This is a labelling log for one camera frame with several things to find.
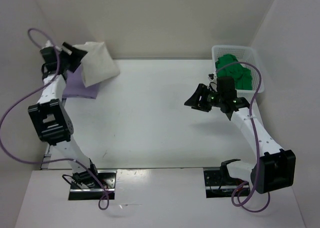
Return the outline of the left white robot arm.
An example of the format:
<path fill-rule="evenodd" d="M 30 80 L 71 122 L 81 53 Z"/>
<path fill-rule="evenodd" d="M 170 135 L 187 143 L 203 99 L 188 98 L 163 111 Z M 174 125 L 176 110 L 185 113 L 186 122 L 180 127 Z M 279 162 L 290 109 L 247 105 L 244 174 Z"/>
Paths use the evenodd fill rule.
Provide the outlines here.
<path fill-rule="evenodd" d="M 28 107 L 28 114 L 39 139 L 54 147 L 67 159 L 75 183 L 96 188 L 100 175 L 91 159 L 76 143 L 73 123 L 63 105 L 67 72 L 74 72 L 87 52 L 64 42 L 61 49 L 47 43 L 40 53 L 44 59 L 41 72 L 45 88 L 37 103 Z"/>

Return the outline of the purple t shirt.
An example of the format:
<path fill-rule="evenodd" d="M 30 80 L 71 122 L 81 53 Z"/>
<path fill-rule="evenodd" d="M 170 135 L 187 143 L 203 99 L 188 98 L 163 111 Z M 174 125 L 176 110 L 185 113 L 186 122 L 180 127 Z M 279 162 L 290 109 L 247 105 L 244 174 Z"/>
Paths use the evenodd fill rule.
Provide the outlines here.
<path fill-rule="evenodd" d="M 67 72 L 66 87 L 63 91 L 63 98 L 86 98 L 96 99 L 99 92 L 100 83 L 85 87 L 82 78 L 82 65 L 75 72 Z"/>

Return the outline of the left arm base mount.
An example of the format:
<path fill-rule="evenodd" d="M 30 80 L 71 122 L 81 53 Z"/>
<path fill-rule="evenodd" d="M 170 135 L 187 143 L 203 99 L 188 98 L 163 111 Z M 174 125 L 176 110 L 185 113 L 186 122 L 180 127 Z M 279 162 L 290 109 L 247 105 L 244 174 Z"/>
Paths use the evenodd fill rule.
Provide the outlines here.
<path fill-rule="evenodd" d="M 117 171 L 98 170 L 97 174 L 101 183 L 109 192 L 109 199 L 114 200 Z M 89 188 L 84 184 L 77 184 L 71 175 L 63 174 L 62 178 L 70 186 L 68 200 L 99 200 L 104 194 L 103 189 L 98 184 L 95 184 L 94 187 Z"/>

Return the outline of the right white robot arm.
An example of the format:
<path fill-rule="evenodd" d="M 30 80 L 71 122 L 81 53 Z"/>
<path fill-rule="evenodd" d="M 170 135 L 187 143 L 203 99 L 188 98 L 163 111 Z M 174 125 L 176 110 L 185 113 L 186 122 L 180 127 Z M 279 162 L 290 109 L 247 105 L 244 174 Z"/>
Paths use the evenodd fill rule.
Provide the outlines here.
<path fill-rule="evenodd" d="M 199 84 L 184 104 L 203 112 L 209 112 L 213 107 L 219 108 L 241 131 L 256 155 L 256 164 L 240 159 L 222 162 L 219 168 L 222 183 L 231 184 L 240 179 L 248 182 L 259 194 L 293 185 L 295 154 L 275 142 L 250 110 L 247 99 L 237 96 L 233 78 L 217 78 L 215 91 L 205 84 Z"/>

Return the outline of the cream white t shirt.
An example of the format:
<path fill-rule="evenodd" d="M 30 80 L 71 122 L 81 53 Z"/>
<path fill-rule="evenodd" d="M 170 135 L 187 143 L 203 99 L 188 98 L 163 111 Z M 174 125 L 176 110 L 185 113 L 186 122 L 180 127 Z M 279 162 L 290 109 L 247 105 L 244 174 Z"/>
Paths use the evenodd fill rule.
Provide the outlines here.
<path fill-rule="evenodd" d="M 81 76 L 86 88 L 121 73 L 109 54 L 105 42 L 86 42 L 73 45 L 73 47 L 87 51 L 87 54 L 81 60 Z"/>

